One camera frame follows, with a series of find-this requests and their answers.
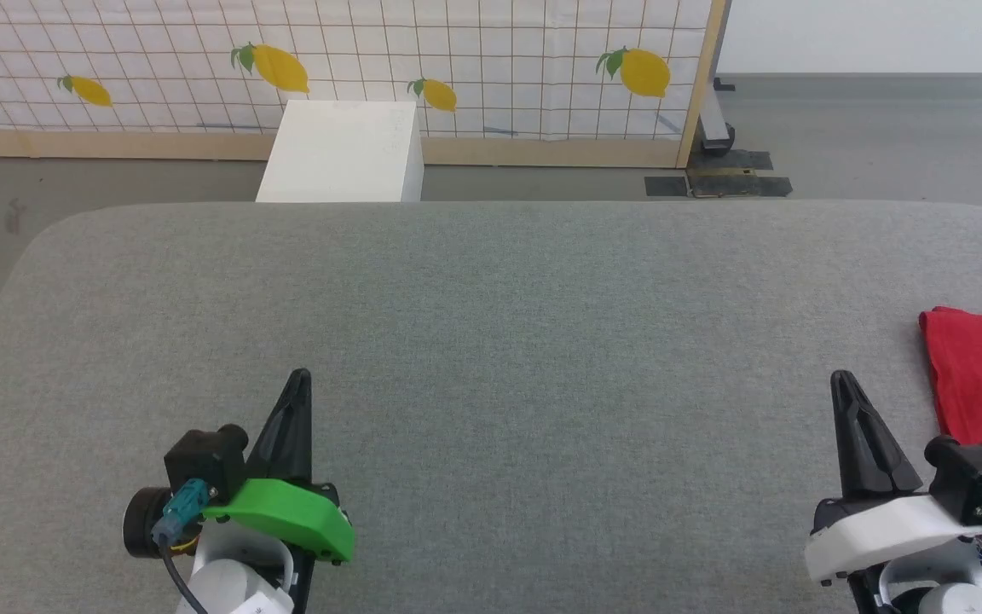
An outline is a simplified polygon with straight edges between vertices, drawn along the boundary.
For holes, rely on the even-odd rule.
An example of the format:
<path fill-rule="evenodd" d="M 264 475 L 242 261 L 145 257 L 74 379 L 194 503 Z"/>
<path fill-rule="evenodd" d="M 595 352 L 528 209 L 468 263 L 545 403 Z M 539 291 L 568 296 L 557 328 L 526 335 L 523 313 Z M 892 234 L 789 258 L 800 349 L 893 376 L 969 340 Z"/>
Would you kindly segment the white box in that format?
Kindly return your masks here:
<path fill-rule="evenodd" d="M 263 203 L 420 202 L 413 101 L 289 101 L 265 166 Z"/>

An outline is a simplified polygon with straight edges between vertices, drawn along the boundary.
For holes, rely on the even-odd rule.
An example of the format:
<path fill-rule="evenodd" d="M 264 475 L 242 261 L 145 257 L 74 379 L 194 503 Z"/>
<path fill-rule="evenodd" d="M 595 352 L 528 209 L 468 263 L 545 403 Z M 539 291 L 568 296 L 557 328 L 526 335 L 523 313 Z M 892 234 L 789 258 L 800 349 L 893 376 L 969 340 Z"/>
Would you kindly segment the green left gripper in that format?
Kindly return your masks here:
<path fill-rule="evenodd" d="M 227 505 L 210 503 L 198 479 L 180 489 L 144 487 L 132 497 L 122 521 L 129 556 L 206 556 L 233 541 L 234 555 L 261 559 L 276 545 L 290 554 L 336 566 L 354 555 L 355 532 L 332 498 L 335 489 L 312 484 L 312 376 L 292 370 L 283 392 L 245 460 L 248 481 Z"/>

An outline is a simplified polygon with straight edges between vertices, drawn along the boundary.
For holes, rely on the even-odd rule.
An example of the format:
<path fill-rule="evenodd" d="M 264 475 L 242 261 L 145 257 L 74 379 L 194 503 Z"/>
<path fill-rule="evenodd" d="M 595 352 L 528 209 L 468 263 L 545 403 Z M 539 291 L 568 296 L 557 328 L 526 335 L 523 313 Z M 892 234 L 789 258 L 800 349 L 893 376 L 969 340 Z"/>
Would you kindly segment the grey metal partition foot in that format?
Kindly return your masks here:
<path fill-rule="evenodd" d="M 725 121 L 718 94 L 734 92 L 736 86 L 722 82 L 714 77 L 712 85 L 705 90 L 702 107 L 699 110 L 699 152 L 710 157 L 724 157 L 733 149 L 736 130 Z"/>

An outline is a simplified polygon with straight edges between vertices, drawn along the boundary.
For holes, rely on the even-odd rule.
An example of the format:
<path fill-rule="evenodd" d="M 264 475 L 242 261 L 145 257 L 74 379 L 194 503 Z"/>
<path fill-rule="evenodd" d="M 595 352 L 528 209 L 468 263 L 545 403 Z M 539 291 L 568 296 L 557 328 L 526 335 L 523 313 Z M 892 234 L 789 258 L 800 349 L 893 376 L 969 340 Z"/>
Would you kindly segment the grey fabric sofa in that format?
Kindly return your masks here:
<path fill-rule="evenodd" d="M 0 614 L 171 614 L 122 544 L 188 429 L 313 376 L 350 564 L 319 614 L 854 614 L 807 578 L 840 493 L 829 376 L 917 471 L 917 318 L 982 312 L 982 207 L 121 206 L 0 292 Z"/>

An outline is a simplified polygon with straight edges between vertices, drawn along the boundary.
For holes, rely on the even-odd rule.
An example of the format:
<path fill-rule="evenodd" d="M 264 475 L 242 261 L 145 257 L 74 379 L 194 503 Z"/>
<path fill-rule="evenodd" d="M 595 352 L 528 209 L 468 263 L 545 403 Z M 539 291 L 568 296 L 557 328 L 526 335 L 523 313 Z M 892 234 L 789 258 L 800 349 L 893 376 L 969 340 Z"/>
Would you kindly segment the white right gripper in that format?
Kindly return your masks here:
<path fill-rule="evenodd" d="M 857 377 L 830 376 L 842 497 L 893 499 L 923 482 Z M 982 524 L 959 524 L 928 495 L 903 497 L 835 521 L 808 537 L 804 564 L 812 582 L 881 568 L 884 584 L 967 582 L 982 587 Z"/>

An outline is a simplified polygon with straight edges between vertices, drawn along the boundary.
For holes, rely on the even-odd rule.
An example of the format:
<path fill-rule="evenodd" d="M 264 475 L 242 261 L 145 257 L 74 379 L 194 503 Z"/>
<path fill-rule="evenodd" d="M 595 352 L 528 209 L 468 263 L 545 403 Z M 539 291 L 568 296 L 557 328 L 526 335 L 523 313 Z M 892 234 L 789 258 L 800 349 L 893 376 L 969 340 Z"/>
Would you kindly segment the black floor tape patch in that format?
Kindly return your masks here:
<path fill-rule="evenodd" d="M 784 198 L 794 192 L 787 177 L 771 174 L 771 155 L 732 150 L 721 157 L 690 156 L 681 176 L 647 176 L 644 191 L 651 198 Z"/>

